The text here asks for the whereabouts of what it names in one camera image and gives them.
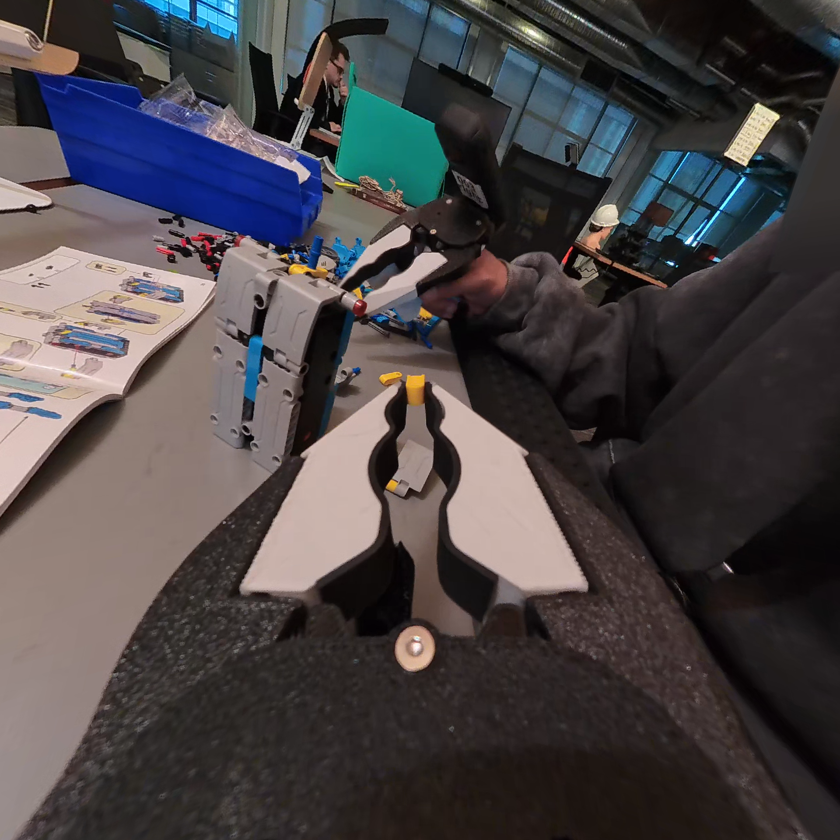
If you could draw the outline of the person's right hand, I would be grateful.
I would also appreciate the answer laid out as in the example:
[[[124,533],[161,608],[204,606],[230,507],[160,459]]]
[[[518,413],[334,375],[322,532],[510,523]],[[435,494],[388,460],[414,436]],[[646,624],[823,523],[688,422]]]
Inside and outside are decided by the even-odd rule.
[[[510,264],[485,249],[462,276],[428,289],[421,296],[423,309],[447,321],[459,314],[483,319],[504,298],[509,277]]]

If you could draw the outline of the grey desk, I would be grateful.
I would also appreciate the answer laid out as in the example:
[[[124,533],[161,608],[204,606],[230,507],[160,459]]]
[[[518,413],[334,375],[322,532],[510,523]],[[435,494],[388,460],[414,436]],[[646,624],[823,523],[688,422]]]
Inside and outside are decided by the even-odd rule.
[[[54,203],[2,220],[2,269],[60,246],[171,268],[152,239],[170,210],[70,185],[53,132],[2,127],[1,163],[2,177]],[[60,776],[163,584],[268,476],[211,429],[214,332],[207,310],[143,365],[122,401],[70,430],[2,516],[2,838],[15,837]],[[386,372],[425,373],[469,404],[445,322],[432,343],[354,326],[344,363],[362,375],[337,398],[329,428],[377,396]],[[413,615],[472,635],[438,582],[443,490],[432,474],[420,497],[389,496],[394,533],[415,562]]]

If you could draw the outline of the clear plastic bags of bricks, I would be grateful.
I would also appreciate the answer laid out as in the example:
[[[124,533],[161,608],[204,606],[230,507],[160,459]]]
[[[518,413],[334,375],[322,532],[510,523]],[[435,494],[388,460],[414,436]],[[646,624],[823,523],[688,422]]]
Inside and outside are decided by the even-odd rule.
[[[298,152],[249,128],[230,105],[221,108],[199,98],[183,74],[142,100],[139,110],[263,161],[302,168]]]

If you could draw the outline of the person's right forearm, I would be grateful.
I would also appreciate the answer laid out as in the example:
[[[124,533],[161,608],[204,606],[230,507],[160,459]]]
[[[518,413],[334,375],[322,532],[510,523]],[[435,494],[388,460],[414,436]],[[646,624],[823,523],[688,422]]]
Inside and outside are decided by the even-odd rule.
[[[540,378],[568,425],[638,440],[775,277],[770,246],[756,236],[673,287],[646,286],[596,308],[556,259],[528,254],[507,264],[506,289],[476,324]]]

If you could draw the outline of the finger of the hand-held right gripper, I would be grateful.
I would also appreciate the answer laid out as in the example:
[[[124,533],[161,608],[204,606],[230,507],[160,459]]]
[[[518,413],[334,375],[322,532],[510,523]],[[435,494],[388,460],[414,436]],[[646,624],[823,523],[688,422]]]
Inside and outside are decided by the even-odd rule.
[[[371,290],[364,297],[364,316],[371,319],[387,310],[413,307],[430,288],[459,277],[463,266],[443,254],[421,254],[406,268],[391,263],[387,266],[364,266],[354,270],[350,289],[367,284]]]
[[[339,286],[343,290],[355,290],[363,285],[372,290],[382,288],[423,252],[423,238],[414,234],[385,234],[367,246]]]

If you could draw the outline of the blue plastic bin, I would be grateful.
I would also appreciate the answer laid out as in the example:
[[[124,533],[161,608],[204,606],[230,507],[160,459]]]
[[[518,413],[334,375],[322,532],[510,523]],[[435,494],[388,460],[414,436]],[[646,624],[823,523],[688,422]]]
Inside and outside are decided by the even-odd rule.
[[[310,176],[139,110],[136,87],[36,73],[70,176],[83,185],[276,245],[301,241],[322,209]]]

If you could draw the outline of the pile of small toy bricks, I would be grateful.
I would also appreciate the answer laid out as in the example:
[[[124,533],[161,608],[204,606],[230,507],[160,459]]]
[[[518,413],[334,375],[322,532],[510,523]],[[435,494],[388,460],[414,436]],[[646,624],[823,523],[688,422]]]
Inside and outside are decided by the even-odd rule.
[[[231,232],[222,234],[199,232],[188,236],[185,233],[185,219],[178,214],[160,217],[159,223],[174,225],[167,231],[167,236],[153,236],[159,253],[172,264],[176,263],[179,257],[195,256],[205,268],[213,273],[214,277],[218,275],[226,252],[239,245],[245,238],[243,235]],[[361,238],[355,239],[354,246],[348,247],[340,237],[336,237],[331,245],[325,245],[321,236],[316,236],[310,245],[277,246],[264,241],[258,241],[257,245],[268,248],[270,252],[279,256],[286,268],[295,267],[297,273],[309,275],[314,275],[316,270],[320,270],[333,284],[338,284],[345,278],[350,268],[354,267],[358,258],[361,257],[364,248]],[[411,319],[398,314],[391,308],[376,314],[367,314],[359,318],[359,322],[387,338],[399,335],[431,350],[434,347],[432,335],[441,320],[424,308],[420,308],[418,314]]]

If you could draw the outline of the tan board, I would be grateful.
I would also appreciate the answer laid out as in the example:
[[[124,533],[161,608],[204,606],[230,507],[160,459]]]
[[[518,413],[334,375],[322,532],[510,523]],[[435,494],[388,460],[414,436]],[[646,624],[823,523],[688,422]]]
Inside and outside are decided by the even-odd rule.
[[[2,43],[1,65],[13,69],[29,70],[52,76],[67,76],[79,62],[79,54],[56,45],[44,44],[41,49],[23,55],[23,47]]]

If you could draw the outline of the teal board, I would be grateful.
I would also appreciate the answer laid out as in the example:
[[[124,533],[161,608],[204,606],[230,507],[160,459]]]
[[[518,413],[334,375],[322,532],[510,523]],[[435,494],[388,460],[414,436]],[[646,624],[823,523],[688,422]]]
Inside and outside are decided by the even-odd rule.
[[[382,188],[394,183],[404,203],[418,207],[440,196],[448,162],[432,122],[354,87],[335,169],[349,182],[365,175]]]

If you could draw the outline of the brick instruction booklet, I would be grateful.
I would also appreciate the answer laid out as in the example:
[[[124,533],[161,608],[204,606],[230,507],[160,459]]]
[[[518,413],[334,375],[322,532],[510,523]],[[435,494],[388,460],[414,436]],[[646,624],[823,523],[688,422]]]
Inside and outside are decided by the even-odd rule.
[[[93,408],[213,299],[212,280],[73,248],[1,272],[1,512]]]

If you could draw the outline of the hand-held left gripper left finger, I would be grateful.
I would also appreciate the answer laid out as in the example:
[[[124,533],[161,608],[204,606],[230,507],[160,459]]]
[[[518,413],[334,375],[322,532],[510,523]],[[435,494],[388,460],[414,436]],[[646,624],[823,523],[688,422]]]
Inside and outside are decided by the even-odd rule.
[[[392,385],[311,446],[240,584],[358,617],[391,583],[385,487],[397,469],[406,387]]]

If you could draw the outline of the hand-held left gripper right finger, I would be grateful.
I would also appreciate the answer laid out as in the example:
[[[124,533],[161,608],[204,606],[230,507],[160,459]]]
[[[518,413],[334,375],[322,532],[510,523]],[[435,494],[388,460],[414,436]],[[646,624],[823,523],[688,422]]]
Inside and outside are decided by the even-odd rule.
[[[498,604],[587,593],[529,452],[448,392],[426,392],[424,405],[445,485],[437,576],[448,598],[484,621]]]

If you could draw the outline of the grey blue toy brick assembly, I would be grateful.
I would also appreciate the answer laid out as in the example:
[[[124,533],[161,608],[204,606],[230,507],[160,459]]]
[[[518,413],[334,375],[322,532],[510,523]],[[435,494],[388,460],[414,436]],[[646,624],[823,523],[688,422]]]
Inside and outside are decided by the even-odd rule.
[[[213,305],[214,434],[273,472],[328,424],[350,333],[366,303],[252,238],[223,257]]]

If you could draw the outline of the white desk stand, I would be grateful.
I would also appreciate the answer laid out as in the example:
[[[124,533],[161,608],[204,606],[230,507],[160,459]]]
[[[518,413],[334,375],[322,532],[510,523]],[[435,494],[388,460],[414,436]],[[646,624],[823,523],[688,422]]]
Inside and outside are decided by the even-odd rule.
[[[1,22],[2,62],[14,69],[47,70],[47,45],[30,29]],[[1,212],[38,212],[51,207],[52,200],[42,192],[1,178]]]

